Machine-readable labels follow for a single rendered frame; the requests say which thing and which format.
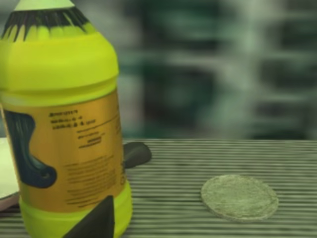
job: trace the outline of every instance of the yellow bottle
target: yellow bottle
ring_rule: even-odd
[[[111,44],[69,0],[21,0],[0,40],[0,100],[32,238],[62,238],[107,196],[132,216]]]

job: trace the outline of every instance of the blurred background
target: blurred background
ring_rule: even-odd
[[[118,53],[124,137],[317,139],[317,0],[73,1]]]

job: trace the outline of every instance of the label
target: label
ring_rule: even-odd
[[[117,92],[69,106],[3,105],[22,200],[48,212],[94,208],[126,181]]]

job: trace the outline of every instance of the coin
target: coin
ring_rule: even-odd
[[[203,203],[217,216],[235,222],[255,222],[272,216],[278,197],[264,182],[249,176],[222,175],[202,187]]]

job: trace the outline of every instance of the ribbed tabletop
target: ribbed tabletop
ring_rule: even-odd
[[[124,238],[316,238],[317,142],[140,140],[151,162],[128,169],[134,214]],[[268,220],[237,224],[201,203],[213,176],[240,174],[269,184],[279,209]],[[28,238],[18,208],[0,213],[0,238]]]

